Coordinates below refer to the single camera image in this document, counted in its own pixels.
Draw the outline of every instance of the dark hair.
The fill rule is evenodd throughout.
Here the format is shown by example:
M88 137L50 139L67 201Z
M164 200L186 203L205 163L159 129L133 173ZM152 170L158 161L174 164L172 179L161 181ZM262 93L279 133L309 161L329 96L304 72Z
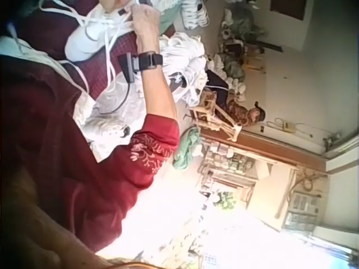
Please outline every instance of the dark hair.
M265 111L264 111L264 109L259 106L258 101L256 101L254 103L254 106L255 106L256 109L259 110L259 115L257 116L257 122L264 121L264 119L265 119Z

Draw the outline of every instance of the red sleeve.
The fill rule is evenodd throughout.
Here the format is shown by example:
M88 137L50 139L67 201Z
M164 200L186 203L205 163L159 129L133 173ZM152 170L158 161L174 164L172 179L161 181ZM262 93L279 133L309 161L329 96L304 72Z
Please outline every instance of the red sleeve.
M122 220L138 193L151 186L153 176L177 149L179 135L175 120L147 115L130 144L118 146L98 164L100 173L94 181L68 185L71 226L90 249L99 251L119 237Z

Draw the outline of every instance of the white wall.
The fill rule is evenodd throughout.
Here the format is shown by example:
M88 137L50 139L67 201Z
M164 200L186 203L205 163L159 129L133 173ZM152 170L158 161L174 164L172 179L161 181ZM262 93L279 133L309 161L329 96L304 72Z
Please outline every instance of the white wall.
M259 126L246 129L322 154L325 151L323 137L327 133L313 129L312 126L327 128L325 101L316 85L310 61L302 52L291 48L284 48L283 53L267 49L265 65L265 75L247 72L247 101L243 105L251 108L254 101L258 100L266 111L266 121L273 122L275 118L282 118L293 123L304 123L307 125L300 125L298 129L314 136L310 138L308 134L301 132L288 134L269 127L264 128L264 133L260 133Z
M255 22L269 32L263 41L302 50L307 35L314 0L307 0L304 20L270 11L270 0L257 0L259 10L253 10Z
M291 169L288 166L273 165L270 176L256 183L247 208L248 212L277 230L282 228L288 208L288 203L285 202L280 218L275 218L289 185L290 173Z
M323 226L359 232L358 166L330 176Z
M314 228L313 236L351 249L359 249L359 235L322 226Z
M358 127L357 10L355 0L315 1L304 46L326 102L328 128L344 136Z

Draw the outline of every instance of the maroon fabric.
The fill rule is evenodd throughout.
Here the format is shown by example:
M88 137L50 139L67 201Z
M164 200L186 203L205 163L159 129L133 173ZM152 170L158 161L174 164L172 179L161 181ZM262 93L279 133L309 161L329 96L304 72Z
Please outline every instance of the maroon fabric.
M71 4L69 0L63 0L63 2L84 16L98 4L96 0L76 0L74 4ZM52 2L47 2L44 7L62 8ZM78 26L79 23L72 17L37 10L18 22L16 30L19 38L28 42L34 49L46 52L56 60L64 60L66 59L65 44L67 38ZM127 52L137 53L136 35L134 33L120 37L111 50L111 62L116 74L121 72L117 57ZM90 86L90 95L96 99L107 86L105 49L102 48L88 61L76 62L75 65L84 73ZM73 67L66 65L66 69L79 85L83 85L82 79Z
M76 2L80 3L85 8L89 1ZM62 59L66 35L76 27L72 20L37 12L18 25L19 37ZM134 36L128 34L117 41L111 57L134 48ZM94 98L107 83L101 54L78 64ZM93 251L106 247L121 234L121 221L137 194L151 185L153 175L176 150L176 121L148 115L129 145L116 147L98 164L72 119L81 92L46 65L11 57L1 61L2 171L25 165L36 182L40 207Z

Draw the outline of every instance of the green cloth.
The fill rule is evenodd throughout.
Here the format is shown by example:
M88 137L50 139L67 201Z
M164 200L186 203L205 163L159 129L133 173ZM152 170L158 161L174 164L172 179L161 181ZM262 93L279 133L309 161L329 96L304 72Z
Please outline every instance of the green cloth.
M200 142L200 129L196 126L188 128L181 137L179 147L174 154L173 167L178 170L186 169L191 163L192 149Z
M161 17L161 25L160 25L160 34L163 33L169 28L171 24L173 24L174 20L177 18L178 13L181 10L182 1L180 1L174 7L165 10Z

